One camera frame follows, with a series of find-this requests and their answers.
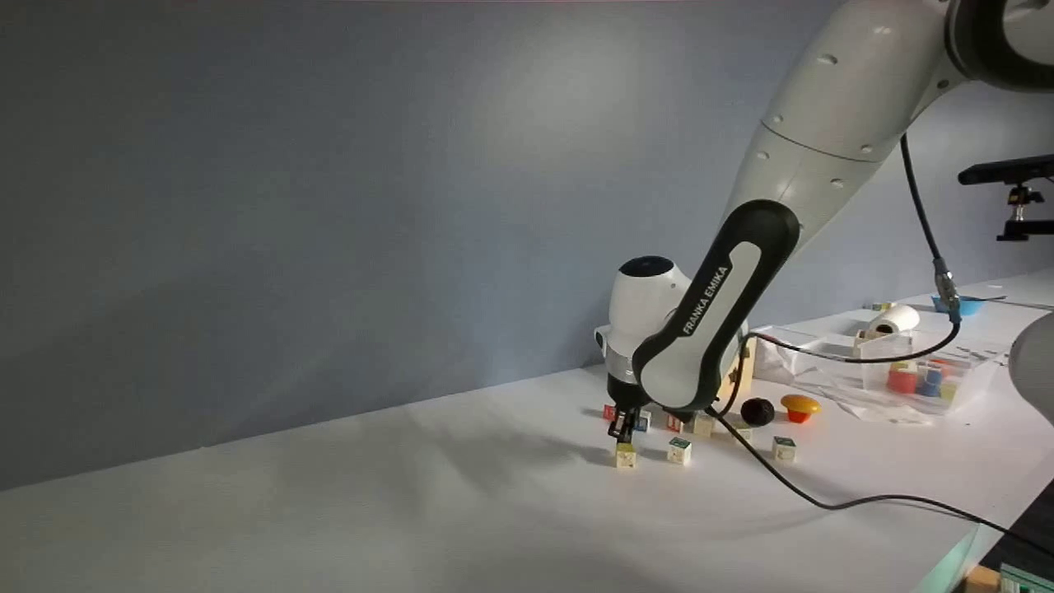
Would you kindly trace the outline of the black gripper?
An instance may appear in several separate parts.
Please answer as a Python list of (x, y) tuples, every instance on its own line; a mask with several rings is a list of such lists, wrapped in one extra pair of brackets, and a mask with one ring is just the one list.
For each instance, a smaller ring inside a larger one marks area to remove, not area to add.
[(609, 420), (609, 434), (615, 446), (636, 446), (636, 420), (648, 405), (648, 394), (622, 379), (607, 379), (607, 391), (613, 400), (613, 420)]

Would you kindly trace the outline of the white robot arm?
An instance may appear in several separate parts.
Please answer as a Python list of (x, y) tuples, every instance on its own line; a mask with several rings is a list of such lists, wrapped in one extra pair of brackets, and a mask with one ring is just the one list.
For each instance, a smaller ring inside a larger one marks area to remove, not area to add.
[(754, 302), (900, 146), (913, 119), (978, 78), (1054, 89), (1054, 0), (842, 0), (769, 100), (698, 271), (620, 267), (603, 336), (609, 434), (644, 405), (689, 420), (716, 400)]

